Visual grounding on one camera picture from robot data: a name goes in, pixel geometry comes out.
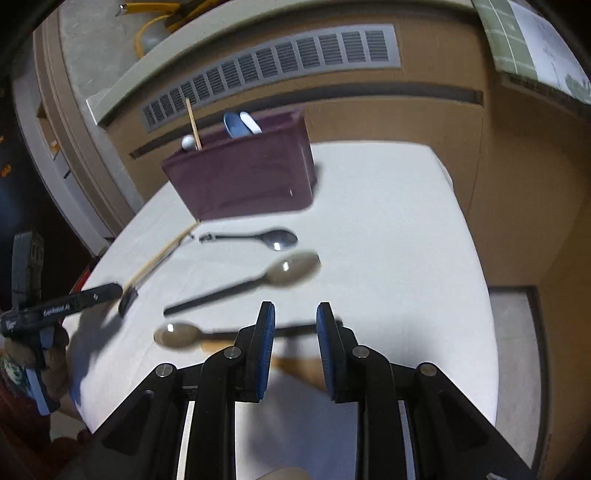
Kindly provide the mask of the person's left hand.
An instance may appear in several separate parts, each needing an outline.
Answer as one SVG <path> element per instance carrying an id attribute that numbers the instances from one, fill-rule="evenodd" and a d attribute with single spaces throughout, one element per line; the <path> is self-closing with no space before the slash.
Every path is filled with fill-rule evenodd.
<path id="1" fill-rule="evenodd" d="M 69 389 L 66 361 L 68 344 L 67 332 L 61 325 L 57 325 L 54 329 L 52 347 L 44 351 L 46 368 L 41 370 L 40 382 L 44 385 L 47 395 L 56 402 L 59 402 Z M 28 346 L 7 338 L 1 356 L 1 374 L 15 396 L 32 398 L 27 369 L 36 369 L 33 351 Z"/>

